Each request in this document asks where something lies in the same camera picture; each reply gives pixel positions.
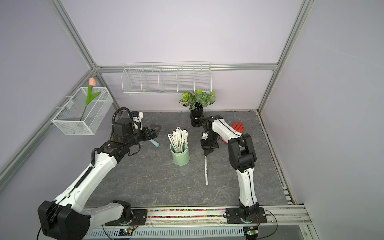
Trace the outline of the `green cylindrical storage cup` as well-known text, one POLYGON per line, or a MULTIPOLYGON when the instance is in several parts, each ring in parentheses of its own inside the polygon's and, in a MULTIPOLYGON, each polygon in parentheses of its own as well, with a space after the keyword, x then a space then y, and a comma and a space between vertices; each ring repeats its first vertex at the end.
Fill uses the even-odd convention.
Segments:
POLYGON ((173 161, 178 166, 185 166, 190 161, 189 144, 187 143, 186 149, 182 153, 176 153, 173 144, 170 144, 170 150, 173 156, 173 161))

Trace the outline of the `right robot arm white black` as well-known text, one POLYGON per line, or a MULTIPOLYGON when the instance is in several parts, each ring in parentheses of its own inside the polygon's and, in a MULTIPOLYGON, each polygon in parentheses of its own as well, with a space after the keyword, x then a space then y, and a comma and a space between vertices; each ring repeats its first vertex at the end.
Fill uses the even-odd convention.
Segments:
POLYGON ((254 186, 257 155, 252 137, 232 128, 220 115, 203 119, 202 126, 205 132, 202 134, 201 146, 205 157, 219 147, 219 139, 224 139, 228 144, 229 162, 238 176, 239 211, 242 220, 246 223, 254 220, 261 222, 263 211, 254 186))

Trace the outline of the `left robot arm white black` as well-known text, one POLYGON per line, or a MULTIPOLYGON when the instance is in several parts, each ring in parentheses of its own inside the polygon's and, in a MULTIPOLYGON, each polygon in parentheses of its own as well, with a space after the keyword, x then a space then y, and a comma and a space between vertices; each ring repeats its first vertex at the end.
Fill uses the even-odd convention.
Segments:
POLYGON ((135 131, 112 133, 110 139, 91 153, 91 163, 82 174, 53 201, 44 201, 38 208, 41 227, 39 234, 56 240, 81 240, 96 227, 112 221, 130 224, 136 216, 125 201, 85 210, 89 197, 105 176, 123 159, 132 156, 130 148, 142 141, 155 139, 160 125, 151 125, 135 131))

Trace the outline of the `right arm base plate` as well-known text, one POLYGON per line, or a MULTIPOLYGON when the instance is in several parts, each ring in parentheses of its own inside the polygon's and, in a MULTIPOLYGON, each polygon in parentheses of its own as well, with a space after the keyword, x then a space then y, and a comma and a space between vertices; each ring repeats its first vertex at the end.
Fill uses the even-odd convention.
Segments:
POLYGON ((267 217, 264 208, 226 208, 223 217, 228 224, 265 224, 267 217))

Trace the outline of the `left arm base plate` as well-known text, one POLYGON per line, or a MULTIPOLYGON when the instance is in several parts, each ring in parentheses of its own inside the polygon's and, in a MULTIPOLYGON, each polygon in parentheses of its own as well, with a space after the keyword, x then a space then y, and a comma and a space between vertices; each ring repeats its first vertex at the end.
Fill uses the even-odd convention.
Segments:
POLYGON ((147 209, 131 209, 130 220, 121 217, 118 220, 110 221, 105 226, 144 226, 148 215, 147 209))

